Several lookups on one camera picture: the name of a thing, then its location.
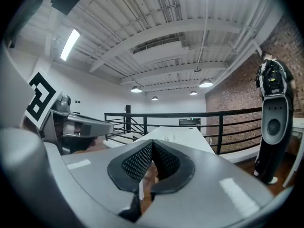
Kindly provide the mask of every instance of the ceiling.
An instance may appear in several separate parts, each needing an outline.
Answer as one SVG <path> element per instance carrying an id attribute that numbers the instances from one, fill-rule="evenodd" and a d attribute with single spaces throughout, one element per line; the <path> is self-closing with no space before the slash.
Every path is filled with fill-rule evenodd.
<path id="1" fill-rule="evenodd" d="M 198 87 L 216 80 L 255 37 L 271 0 L 80 0 L 63 15 L 42 6 L 20 33 L 47 56 L 86 73 L 146 92 Z M 81 36 L 66 62 L 71 31 Z"/>

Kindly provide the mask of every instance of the brick wall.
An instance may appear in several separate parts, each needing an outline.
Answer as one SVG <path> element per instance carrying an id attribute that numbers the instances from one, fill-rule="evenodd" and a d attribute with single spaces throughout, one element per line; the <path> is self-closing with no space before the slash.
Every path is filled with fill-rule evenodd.
<path id="1" fill-rule="evenodd" d="M 286 63 L 294 75 L 297 94 L 294 97 L 294 117 L 304 117 L 304 50 L 303 39 L 296 24 L 288 17 L 283 16 L 269 38 L 261 45 L 262 50 L 271 53 Z M 262 99 L 256 92 L 256 83 L 253 80 L 262 59 L 253 54 L 243 65 L 234 71 L 228 78 L 206 94 L 207 111 L 237 110 L 262 106 Z M 240 114 L 224 117 L 224 123 L 233 123 L 260 118 L 261 113 Z M 218 117 L 207 118 L 207 124 L 217 124 Z M 232 133 L 260 126 L 260 121 L 226 126 L 224 133 Z M 208 128 L 207 134 L 218 133 L 218 128 Z M 260 130 L 238 135 L 224 136 L 223 143 L 237 141 L 260 135 Z M 223 145 L 221 152 L 241 149 L 255 143 L 260 138 L 238 144 Z"/>

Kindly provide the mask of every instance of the white shoe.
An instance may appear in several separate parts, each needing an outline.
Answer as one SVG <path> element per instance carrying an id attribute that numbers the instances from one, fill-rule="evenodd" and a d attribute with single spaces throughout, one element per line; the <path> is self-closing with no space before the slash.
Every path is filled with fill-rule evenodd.
<path id="1" fill-rule="evenodd" d="M 277 183 L 277 177 L 273 177 L 268 184 L 275 184 L 275 183 Z"/>

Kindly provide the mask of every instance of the black metal railing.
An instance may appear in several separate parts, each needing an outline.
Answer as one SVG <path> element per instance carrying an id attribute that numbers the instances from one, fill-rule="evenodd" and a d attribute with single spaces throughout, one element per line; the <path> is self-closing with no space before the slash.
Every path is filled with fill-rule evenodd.
<path id="1" fill-rule="evenodd" d="M 230 144 L 236 144 L 236 143 L 242 143 L 246 141 L 250 141 L 256 138 L 261 137 L 261 135 L 256 135 L 250 138 L 241 139 L 237 141 L 232 142 L 223 142 L 223 136 L 230 136 L 230 135 L 236 135 L 236 134 L 242 134 L 242 133 L 248 133 L 251 131 L 259 130 L 261 129 L 261 126 L 254 127 L 247 130 L 232 132 L 232 133 L 223 133 L 223 128 L 225 126 L 232 126 L 232 125 L 238 125 L 238 124 L 247 124 L 252 122 L 260 121 L 261 118 L 256 118 L 252 120 L 242 121 L 242 122 L 235 122 L 235 123 L 224 123 L 224 116 L 230 116 L 230 115 L 238 115 L 238 114 L 249 114 L 249 113 L 255 113 L 255 112 L 261 112 L 262 108 L 250 108 L 250 109 L 242 109 L 242 110 L 232 110 L 232 111 L 220 111 L 220 112 L 205 112 L 205 113 L 161 113 L 161 114 L 134 114 L 134 113 L 105 113 L 104 114 L 104 120 L 113 123 L 114 126 L 116 125 L 122 125 L 121 128 L 114 127 L 115 131 L 121 131 L 118 133 L 112 133 L 110 135 L 106 135 L 106 140 L 111 139 L 113 141 L 116 141 L 118 143 L 126 144 L 122 141 L 118 141 L 117 139 L 112 138 L 113 136 L 120 136 L 122 138 L 131 139 L 131 140 L 137 140 L 135 137 L 127 137 L 123 136 L 122 134 L 126 133 L 139 133 L 140 135 L 144 136 L 148 133 L 148 127 L 218 127 L 218 134 L 203 134 L 204 137 L 218 137 L 218 142 L 214 144 L 210 144 L 211 147 L 217 147 L 215 150 L 216 154 L 226 154 L 226 153 L 232 153 L 237 152 L 240 150 L 249 149 L 252 147 L 255 147 L 259 145 L 259 143 L 255 143 L 253 145 L 250 145 L 245 148 L 236 149 L 236 150 L 230 150 L 226 152 L 221 152 L 221 147 L 225 145 Z M 119 119 L 108 119 L 108 117 L 123 117 Z M 138 123 L 133 119 L 133 117 L 142 118 L 143 123 Z M 219 117 L 218 118 L 218 124 L 207 124 L 207 125 L 163 125 L 163 124 L 147 124 L 147 118 L 193 118 L 193 117 Z"/>

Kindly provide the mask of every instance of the wooden floor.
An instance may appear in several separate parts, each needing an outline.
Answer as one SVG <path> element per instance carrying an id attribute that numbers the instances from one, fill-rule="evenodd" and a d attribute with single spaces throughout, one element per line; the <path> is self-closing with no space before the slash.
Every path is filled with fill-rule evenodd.
<path id="1" fill-rule="evenodd" d="M 254 171 L 254 166 L 255 166 L 255 158 L 247 160 L 247 161 L 243 161 L 241 163 L 237 163 L 236 165 L 243 169 L 244 171 L 248 172 L 250 175 L 253 175 L 253 171 Z M 274 195 L 278 195 L 284 188 L 282 187 L 284 181 L 286 180 L 292 165 L 295 161 L 295 156 L 286 153 L 284 156 L 284 159 L 280 165 L 280 167 L 278 168 L 278 170 L 275 173 L 275 176 L 278 178 L 278 182 L 276 184 L 272 184 L 272 185 L 267 185 L 267 187 L 270 189 L 270 191 L 274 194 Z M 299 170 L 300 168 L 303 167 L 303 162 L 300 164 L 299 166 Z M 151 205 L 151 196 L 150 196 L 150 189 L 151 186 L 155 183 L 155 177 L 157 174 L 157 170 L 155 166 L 150 166 L 147 174 L 144 177 L 144 200 L 141 201 L 141 211 L 142 213 L 144 213 L 148 207 Z M 293 175 L 293 177 L 291 178 L 291 180 L 288 183 L 288 187 L 294 185 L 294 181 L 296 178 L 296 173 Z"/>

